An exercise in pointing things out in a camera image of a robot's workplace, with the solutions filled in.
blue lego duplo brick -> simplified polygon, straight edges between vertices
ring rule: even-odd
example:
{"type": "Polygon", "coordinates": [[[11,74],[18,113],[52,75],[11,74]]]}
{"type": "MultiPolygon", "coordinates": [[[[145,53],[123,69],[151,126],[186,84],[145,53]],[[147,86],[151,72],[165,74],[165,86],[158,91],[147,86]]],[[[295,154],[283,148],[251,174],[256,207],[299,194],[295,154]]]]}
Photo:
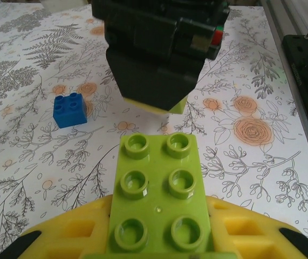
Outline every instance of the blue lego duplo brick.
{"type": "Polygon", "coordinates": [[[59,128],[71,127],[87,122],[86,106],[80,93],[57,96],[54,100],[53,118],[59,128]]]}

floral paper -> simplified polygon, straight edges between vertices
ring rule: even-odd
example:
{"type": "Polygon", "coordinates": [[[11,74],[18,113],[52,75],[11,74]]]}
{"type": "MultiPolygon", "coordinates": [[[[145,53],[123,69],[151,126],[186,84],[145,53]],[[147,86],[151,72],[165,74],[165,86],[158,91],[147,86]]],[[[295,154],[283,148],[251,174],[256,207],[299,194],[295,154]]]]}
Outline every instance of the floral paper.
{"type": "Polygon", "coordinates": [[[125,134],[195,134],[207,195],[308,236],[308,143],[262,8],[232,8],[183,115],[126,103],[90,6],[51,15],[0,4],[0,251],[24,229],[112,194],[125,134]],[[56,95],[81,93],[88,123],[59,129],[56,95]]]}

botanical print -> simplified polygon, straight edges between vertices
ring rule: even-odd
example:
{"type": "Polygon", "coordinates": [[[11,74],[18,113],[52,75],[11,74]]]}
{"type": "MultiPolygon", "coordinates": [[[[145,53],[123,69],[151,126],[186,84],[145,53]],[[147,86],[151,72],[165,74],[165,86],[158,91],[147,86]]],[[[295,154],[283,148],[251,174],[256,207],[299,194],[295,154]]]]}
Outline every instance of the botanical print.
{"type": "Polygon", "coordinates": [[[112,194],[120,138],[137,132],[194,134],[207,195],[308,236],[308,143],[269,30],[262,8],[232,8],[183,114],[157,115],[121,97],[89,5],[51,15],[0,4],[0,252],[112,194]],[[73,92],[88,123],[59,129],[54,99],[73,92]]]}

yellow gripper base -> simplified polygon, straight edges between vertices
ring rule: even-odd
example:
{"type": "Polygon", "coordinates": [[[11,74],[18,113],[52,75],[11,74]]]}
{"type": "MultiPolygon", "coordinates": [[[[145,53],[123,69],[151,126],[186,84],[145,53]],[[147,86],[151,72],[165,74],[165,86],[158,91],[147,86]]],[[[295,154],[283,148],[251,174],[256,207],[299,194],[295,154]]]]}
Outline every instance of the yellow gripper base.
{"type": "MultiPolygon", "coordinates": [[[[42,233],[19,259],[98,258],[106,252],[111,203],[110,195],[27,230],[23,235],[42,233]]],[[[234,253],[238,259],[306,259],[279,232],[299,232],[294,227],[213,197],[207,196],[207,205],[215,252],[234,253]]]]}

green lego duplo brick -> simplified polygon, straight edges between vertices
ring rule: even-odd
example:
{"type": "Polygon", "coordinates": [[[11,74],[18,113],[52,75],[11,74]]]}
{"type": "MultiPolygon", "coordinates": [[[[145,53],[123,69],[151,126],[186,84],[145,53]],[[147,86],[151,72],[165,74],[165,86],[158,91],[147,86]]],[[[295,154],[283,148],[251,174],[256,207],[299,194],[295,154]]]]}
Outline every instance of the green lego duplo brick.
{"type": "Polygon", "coordinates": [[[174,253],[174,254],[94,254],[83,259],[238,259],[234,253],[209,252],[203,254],[174,253]]]}
{"type": "Polygon", "coordinates": [[[213,251],[196,137],[124,136],[107,253],[213,251]]]}

